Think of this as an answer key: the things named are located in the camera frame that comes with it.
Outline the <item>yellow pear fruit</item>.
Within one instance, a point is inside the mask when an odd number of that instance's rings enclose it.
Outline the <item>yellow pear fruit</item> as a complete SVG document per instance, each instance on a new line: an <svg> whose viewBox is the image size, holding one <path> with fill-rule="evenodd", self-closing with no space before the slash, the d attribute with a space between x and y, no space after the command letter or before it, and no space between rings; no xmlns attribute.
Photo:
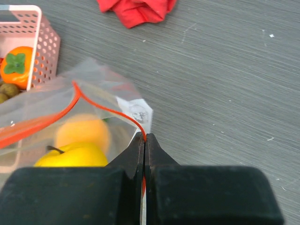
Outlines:
<svg viewBox="0 0 300 225"><path fill-rule="evenodd" d="M103 151L92 142L74 142L59 148L48 145L46 150L35 167L104 167L108 164Z"/></svg>

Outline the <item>orange fruit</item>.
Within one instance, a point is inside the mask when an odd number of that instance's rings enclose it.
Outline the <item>orange fruit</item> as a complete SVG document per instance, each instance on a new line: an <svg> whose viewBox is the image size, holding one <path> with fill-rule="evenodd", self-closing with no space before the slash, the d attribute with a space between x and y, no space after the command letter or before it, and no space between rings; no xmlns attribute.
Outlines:
<svg viewBox="0 0 300 225"><path fill-rule="evenodd" d="M107 154L111 145L111 132L107 123L97 116L77 114L57 129L54 146L62 147L75 142L92 142Z"/></svg>

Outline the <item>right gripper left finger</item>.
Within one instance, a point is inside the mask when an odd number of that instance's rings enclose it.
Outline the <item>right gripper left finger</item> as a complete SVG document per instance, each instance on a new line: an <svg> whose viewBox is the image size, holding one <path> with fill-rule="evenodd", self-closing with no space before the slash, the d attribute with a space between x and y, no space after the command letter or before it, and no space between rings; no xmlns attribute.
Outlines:
<svg viewBox="0 0 300 225"><path fill-rule="evenodd" d="M0 193L3 225L139 225L143 135L105 167L25 167Z"/></svg>

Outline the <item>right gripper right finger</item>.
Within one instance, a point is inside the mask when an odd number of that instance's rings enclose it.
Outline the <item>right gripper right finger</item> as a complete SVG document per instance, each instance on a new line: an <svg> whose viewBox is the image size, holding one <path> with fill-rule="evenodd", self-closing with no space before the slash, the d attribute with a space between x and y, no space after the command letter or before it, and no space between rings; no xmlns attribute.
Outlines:
<svg viewBox="0 0 300 225"><path fill-rule="evenodd" d="M282 225L269 180L250 166L179 165L154 134L145 143L149 225Z"/></svg>

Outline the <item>clear zip top bag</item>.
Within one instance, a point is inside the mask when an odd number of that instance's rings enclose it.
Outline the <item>clear zip top bag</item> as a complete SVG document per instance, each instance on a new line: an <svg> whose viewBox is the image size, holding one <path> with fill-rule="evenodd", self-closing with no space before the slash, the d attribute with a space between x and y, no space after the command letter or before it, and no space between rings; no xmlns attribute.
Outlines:
<svg viewBox="0 0 300 225"><path fill-rule="evenodd" d="M38 168L34 164L47 153L46 147L55 147L57 129L81 113L107 123L111 132L110 149L105 154L108 164L137 133L145 139L153 117L153 109L127 78L88 59L1 104L0 191L17 169Z"/></svg>

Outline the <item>pink perforated plastic basket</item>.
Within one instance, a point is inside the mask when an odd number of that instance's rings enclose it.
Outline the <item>pink perforated plastic basket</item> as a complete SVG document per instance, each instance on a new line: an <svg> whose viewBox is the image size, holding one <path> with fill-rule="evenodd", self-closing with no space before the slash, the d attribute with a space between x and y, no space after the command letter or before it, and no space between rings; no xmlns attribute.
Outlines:
<svg viewBox="0 0 300 225"><path fill-rule="evenodd" d="M60 37L36 5L1 5L0 63L14 48L33 48L27 88L56 77Z"/></svg>

